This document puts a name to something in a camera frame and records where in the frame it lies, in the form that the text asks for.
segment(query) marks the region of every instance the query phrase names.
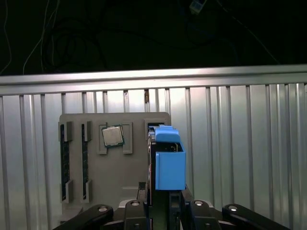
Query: corrugated metal wall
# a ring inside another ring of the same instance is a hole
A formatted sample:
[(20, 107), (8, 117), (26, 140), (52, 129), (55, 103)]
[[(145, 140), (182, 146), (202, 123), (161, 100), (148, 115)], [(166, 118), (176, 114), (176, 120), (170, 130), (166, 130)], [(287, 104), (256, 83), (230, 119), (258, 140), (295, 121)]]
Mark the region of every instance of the corrugated metal wall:
[(307, 229), (303, 84), (0, 97), (0, 229), (47, 230), (61, 214), (63, 113), (168, 112), (188, 151), (187, 182), (218, 209), (238, 203)]

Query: gray panel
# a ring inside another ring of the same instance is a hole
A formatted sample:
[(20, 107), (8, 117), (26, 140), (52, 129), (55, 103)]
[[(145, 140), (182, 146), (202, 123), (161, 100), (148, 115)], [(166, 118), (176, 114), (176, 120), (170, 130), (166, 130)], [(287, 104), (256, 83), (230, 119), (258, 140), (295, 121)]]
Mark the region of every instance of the gray panel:
[(234, 202), (230, 88), (219, 87), (220, 154), (223, 206)]
[(234, 202), (252, 208), (246, 86), (230, 87), (234, 168)]
[(129, 112), (145, 112), (144, 90), (129, 90)]
[(3, 97), (10, 228), (27, 229), (19, 96)]
[(45, 159), (40, 95), (25, 95), (23, 103), (24, 154), (31, 229), (48, 229)]
[(209, 120), (206, 88), (191, 88), (191, 122), (193, 146), (194, 196), (213, 203), (212, 152), (209, 147)]
[(3, 230), (9, 229), (8, 221), (8, 198), (7, 198), (7, 176), (5, 158), (5, 134), (3, 124), (3, 102), (0, 97), (0, 223)]
[[(138, 191), (138, 182), (146, 181), (148, 176), (147, 141), (143, 139), (145, 135), (144, 119), (159, 118), (170, 124), (170, 117), (166, 113), (117, 113), (117, 114), (64, 114), (60, 117), (60, 123), (72, 122), (72, 139), (70, 143), (70, 180), (73, 181), (73, 200), (69, 204), (63, 204), (63, 209), (82, 206), (84, 209), (94, 204), (108, 204), (117, 208), (123, 199), (132, 199)], [(123, 124), (124, 135), (130, 135), (133, 139), (127, 139), (129, 148), (122, 146), (108, 148), (107, 154), (97, 155), (96, 146), (99, 139), (97, 135), (88, 143), (88, 174), (92, 180), (92, 201), (84, 203), (82, 184), (82, 164), (81, 143), (76, 142), (80, 138), (81, 123), (84, 120), (91, 120), (94, 132), (100, 129), (101, 120), (105, 120), (110, 125)], [(132, 154), (123, 151), (133, 150)]]
[(58, 138), (59, 116), (62, 114), (61, 94), (46, 94), (42, 98), (43, 137), (47, 181), (49, 229), (58, 226), (62, 214), (60, 198), (60, 147)]
[(181, 142), (186, 150), (186, 182), (190, 191), (193, 193), (193, 169), (190, 168), (192, 153), (189, 152), (187, 108), (186, 108), (186, 89), (170, 89), (170, 108), (172, 126), (180, 132)]
[(251, 138), (254, 176), (254, 210), (270, 217), (270, 160), (265, 85), (250, 87)]
[(220, 154), (220, 127), (219, 127), (219, 104), (218, 89), (210, 88), (211, 100), (211, 121), (212, 121), (212, 157), (213, 157), (213, 189), (214, 206), (222, 210), (222, 175), (221, 175), (221, 154)]
[(107, 92), (107, 110), (108, 113), (124, 112), (124, 92), (109, 91)]

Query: gray plastic tab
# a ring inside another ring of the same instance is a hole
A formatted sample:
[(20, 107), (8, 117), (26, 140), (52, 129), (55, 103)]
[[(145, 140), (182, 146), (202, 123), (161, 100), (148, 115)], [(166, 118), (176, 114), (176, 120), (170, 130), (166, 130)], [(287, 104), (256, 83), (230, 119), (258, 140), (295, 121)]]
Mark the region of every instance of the gray plastic tab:
[(105, 140), (104, 140), (104, 136), (102, 135), (102, 128), (107, 127), (107, 123), (105, 123), (104, 125), (100, 125), (98, 127), (98, 133), (99, 133), (99, 142), (98, 142), (98, 146), (97, 146), (97, 154), (101, 155), (101, 154), (107, 154), (107, 148), (105, 147)]
[(73, 128), (72, 128), (72, 121), (68, 121), (68, 122), (59, 122), (59, 141), (61, 141), (61, 132), (60, 132), (60, 126), (64, 125), (64, 141), (72, 141), (72, 132), (73, 132)]
[(62, 203), (68, 204), (73, 201), (73, 182), (68, 181), (65, 184), (65, 188), (66, 188), (66, 198), (65, 200), (62, 200)]
[(83, 196), (81, 197), (81, 203), (90, 203), (92, 200), (92, 180), (89, 180), (85, 184), (86, 188), (86, 199), (83, 199)]
[(132, 122), (125, 122), (122, 125), (125, 144), (123, 145), (124, 154), (132, 154), (133, 152), (133, 136), (132, 136)]
[(92, 139), (92, 122), (86, 121), (82, 124), (84, 125), (84, 140), (90, 141)]

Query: white cable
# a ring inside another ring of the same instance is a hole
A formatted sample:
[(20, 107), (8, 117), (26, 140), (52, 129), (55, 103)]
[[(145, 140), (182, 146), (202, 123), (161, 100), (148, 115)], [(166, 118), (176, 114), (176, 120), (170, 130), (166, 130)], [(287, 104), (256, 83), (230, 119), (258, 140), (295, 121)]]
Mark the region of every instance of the white cable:
[[(42, 32), (42, 37), (41, 40), (43, 41), (44, 38), (44, 34), (45, 34), (45, 25), (46, 25), (46, 18), (47, 18), (47, 11), (48, 11), (48, 5), (49, 5), (50, 0), (47, 1), (47, 5), (46, 5), (46, 9), (45, 9), (45, 17), (44, 17), (44, 24), (43, 24), (43, 32)], [(40, 56), (42, 57), (42, 53), (43, 53), (43, 42), (41, 42), (41, 46), (40, 46)], [(44, 66), (43, 66), (43, 60), (42, 58), (40, 59), (40, 64), (42, 67), (42, 73), (44, 73)]]
[[(55, 25), (56, 20), (57, 20), (57, 14), (58, 14), (58, 9), (59, 9), (59, 4), (60, 4), (60, 0), (58, 0), (58, 3), (57, 3), (56, 14), (54, 15), (54, 20), (53, 20), (53, 24), (52, 24), (52, 29), (54, 28), (54, 25)], [(52, 65), (54, 65), (54, 40), (53, 40), (53, 36), (51, 36), (51, 43), (52, 43), (51, 61), (52, 61)]]
[(5, 16), (5, 21), (4, 21), (3, 30), (4, 30), (4, 34), (5, 34), (5, 37), (6, 37), (6, 41), (7, 41), (8, 46), (9, 46), (10, 60), (9, 60), (9, 62), (6, 64), (6, 66), (1, 70), (0, 75), (5, 71), (5, 69), (6, 69), (6, 68), (10, 65), (10, 63), (12, 62), (11, 45), (10, 45), (10, 41), (9, 41), (8, 34), (7, 34), (7, 32), (6, 32), (6, 24), (7, 24), (7, 22), (8, 22), (8, 11), (9, 11), (9, 8), (8, 8), (8, 0), (5, 1), (5, 9), (6, 9), (6, 16)]
[[(50, 23), (50, 21), (51, 21), (51, 18), (52, 18), (52, 16), (54, 15), (55, 12), (56, 12), (56, 10), (54, 10), (54, 11), (52, 12), (52, 14), (51, 14), (51, 16), (50, 16), (50, 18), (49, 18), (49, 20), (48, 20), (48, 22), (47, 22), (46, 27), (49, 25), (49, 23)], [(40, 38), (40, 40), (37, 42), (37, 44), (35, 45), (35, 47), (34, 47), (33, 50), (31, 51), (31, 53), (29, 54), (29, 56), (28, 56), (27, 59), (25, 60), (24, 66), (23, 66), (23, 75), (24, 75), (25, 66), (26, 66), (26, 64), (27, 64), (27, 62), (28, 62), (30, 56), (33, 54), (33, 52), (35, 51), (35, 49), (37, 48), (37, 46), (39, 45), (39, 43), (42, 41), (42, 38), (43, 38), (43, 37)]]
[(264, 48), (264, 50), (271, 56), (271, 58), (280, 65), (280, 62), (273, 56), (273, 54), (268, 50), (268, 48), (261, 42), (261, 40), (250, 30), (248, 29), (241, 21), (239, 21), (237, 18), (235, 18), (234, 16), (232, 16), (228, 10), (226, 8), (224, 8), (224, 6), (221, 4), (221, 2), (219, 0), (216, 0), (217, 4), (219, 4), (222, 9), (228, 13), (234, 20), (236, 20), (237, 23), (239, 23), (241, 26), (243, 26), (255, 39), (257, 42), (259, 42), (259, 44)]

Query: silver bolt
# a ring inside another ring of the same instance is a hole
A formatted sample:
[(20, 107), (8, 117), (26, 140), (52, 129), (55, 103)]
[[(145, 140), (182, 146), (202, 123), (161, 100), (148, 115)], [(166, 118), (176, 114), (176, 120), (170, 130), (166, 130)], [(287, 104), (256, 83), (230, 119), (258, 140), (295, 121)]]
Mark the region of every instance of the silver bolt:
[(105, 212), (105, 211), (107, 211), (107, 208), (104, 207), (104, 206), (102, 206), (102, 207), (100, 207), (100, 208), (98, 209), (98, 211), (99, 211), (99, 212)]
[(140, 203), (139, 203), (138, 201), (133, 201), (131, 204), (132, 204), (132, 206), (137, 206), (137, 205), (139, 205)]
[(196, 204), (197, 206), (202, 206), (202, 202), (201, 201), (195, 201), (194, 204)]
[(229, 206), (228, 208), (233, 212), (236, 212), (238, 209), (236, 206)]

